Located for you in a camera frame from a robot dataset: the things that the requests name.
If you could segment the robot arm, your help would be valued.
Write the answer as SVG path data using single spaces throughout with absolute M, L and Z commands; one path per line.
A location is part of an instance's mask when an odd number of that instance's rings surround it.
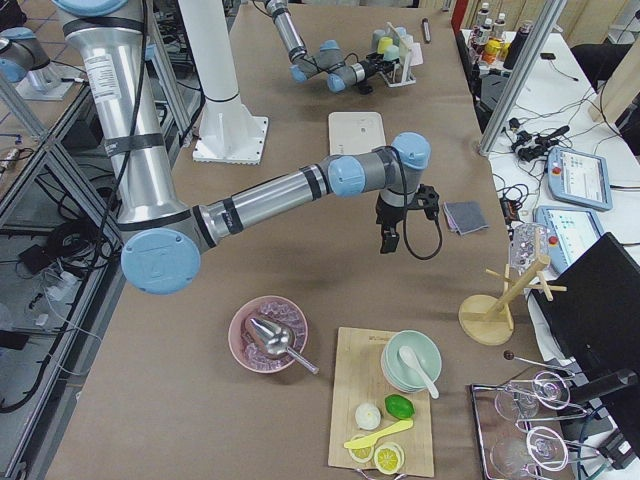
M 380 190 L 376 211 L 383 239 L 418 192 L 431 146 L 403 132 L 391 146 L 332 155 L 317 164 L 214 202 L 189 207 L 177 197 L 145 66 L 150 8 L 143 1 L 52 1 L 65 38 L 81 54 L 105 138 L 122 211 L 120 261 L 139 290 L 166 295 L 188 286 L 200 255 L 229 235 L 328 194 Z M 200 158 L 259 163 L 268 119 L 242 104 L 222 6 L 181 1 L 205 95 L 197 144 Z
M 315 54 L 310 54 L 297 32 L 286 1 L 264 1 L 267 15 L 280 35 L 291 62 L 293 79 L 303 83 L 320 73 L 327 74 L 327 86 L 333 93 L 357 86 L 361 94 L 371 91 L 367 79 L 378 74 L 391 73 L 396 60 L 385 60 L 383 54 L 370 53 L 363 60 L 346 63 L 339 44 L 335 40 L 325 41 Z

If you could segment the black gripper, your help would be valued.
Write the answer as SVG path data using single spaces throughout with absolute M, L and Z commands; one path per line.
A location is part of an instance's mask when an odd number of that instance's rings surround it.
M 381 254 L 395 253 L 399 243 L 397 225 L 405 217 L 403 206 L 393 206 L 387 203 L 381 195 L 376 201 L 376 223 L 381 227 Z
M 389 77 L 394 72 L 394 61 L 385 60 L 383 54 L 370 53 L 365 57 L 364 71 L 366 79 L 376 74 Z

